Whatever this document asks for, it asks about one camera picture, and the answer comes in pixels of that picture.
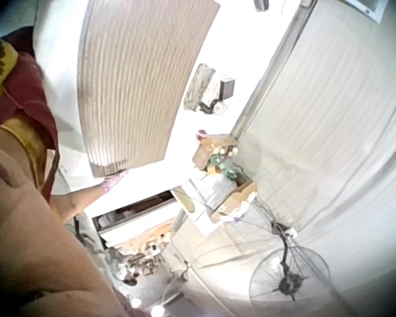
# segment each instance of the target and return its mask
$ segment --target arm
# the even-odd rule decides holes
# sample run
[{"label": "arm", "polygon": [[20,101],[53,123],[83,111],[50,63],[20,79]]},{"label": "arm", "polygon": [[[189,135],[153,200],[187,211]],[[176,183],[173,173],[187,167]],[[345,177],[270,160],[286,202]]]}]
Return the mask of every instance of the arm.
[{"label": "arm", "polygon": [[127,171],[108,176],[100,185],[82,190],[77,190],[65,195],[52,195],[50,197],[51,208],[64,222],[81,213],[98,198],[109,192],[125,175]]},{"label": "arm", "polygon": [[84,211],[89,205],[105,194],[101,185],[77,190],[65,195],[51,195],[51,208],[63,222]]}]

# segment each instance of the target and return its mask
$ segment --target fan stand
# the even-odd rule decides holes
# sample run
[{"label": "fan stand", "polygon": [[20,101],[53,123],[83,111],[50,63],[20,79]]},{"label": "fan stand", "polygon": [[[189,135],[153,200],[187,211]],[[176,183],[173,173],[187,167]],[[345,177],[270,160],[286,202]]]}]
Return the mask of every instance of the fan stand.
[{"label": "fan stand", "polygon": [[283,259],[280,265],[283,267],[283,274],[284,277],[279,283],[279,287],[277,289],[273,289],[273,292],[280,291],[280,293],[290,296],[293,301],[295,301],[295,294],[301,288],[304,280],[307,277],[301,276],[299,274],[292,273],[290,271],[289,265],[286,264],[286,259],[288,255],[288,242],[285,235],[285,230],[289,229],[288,227],[280,224],[280,223],[271,223],[273,232],[280,236],[282,242],[284,244],[284,252],[283,252]]}]

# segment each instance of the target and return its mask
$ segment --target lamp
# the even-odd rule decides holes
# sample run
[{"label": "lamp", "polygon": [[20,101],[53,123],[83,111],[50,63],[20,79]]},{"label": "lamp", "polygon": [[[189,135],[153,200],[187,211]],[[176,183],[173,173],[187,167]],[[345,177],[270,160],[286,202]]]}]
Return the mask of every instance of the lamp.
[{"label": "lamp", "polygon": [[152,317],[163,317],[164,316],[164,307],[161,305],[156,305],[151,309]]}]

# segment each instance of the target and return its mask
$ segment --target fan guard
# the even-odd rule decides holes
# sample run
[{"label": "fan guard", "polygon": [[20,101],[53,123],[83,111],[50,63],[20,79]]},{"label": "fan guard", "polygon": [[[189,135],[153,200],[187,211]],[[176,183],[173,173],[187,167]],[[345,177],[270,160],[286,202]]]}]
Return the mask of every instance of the fan guard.
[{"label": "fan guard", "polygon": [[321,276],[330,280],[325,260],[313,250],[297,246],[288,248],[286,264],[290,268],[290,275],[285,279],[281,266],[284,249],[279,249],[265,257],[253,272],[249,298],[254,308],[270,311],[276,306],[282,309],[296,308],[297,304],[308,305],[312,299],[323,297],[327,291],[325,285],[297,251],[310,259]]}]

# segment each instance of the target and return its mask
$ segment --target item on shelf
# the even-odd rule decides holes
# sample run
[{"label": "item on shelf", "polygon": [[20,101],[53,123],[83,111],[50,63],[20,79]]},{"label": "item on shelf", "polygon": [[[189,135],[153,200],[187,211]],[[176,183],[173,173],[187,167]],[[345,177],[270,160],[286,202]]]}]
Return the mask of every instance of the item on shelf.
[{"label": "item on shelf", "polygon": [[230,134],[206,135],[200,142],[192,161],[199,170],[204,170],[212,155],[218,154],[220,149],[236,146],[238,141]]}]

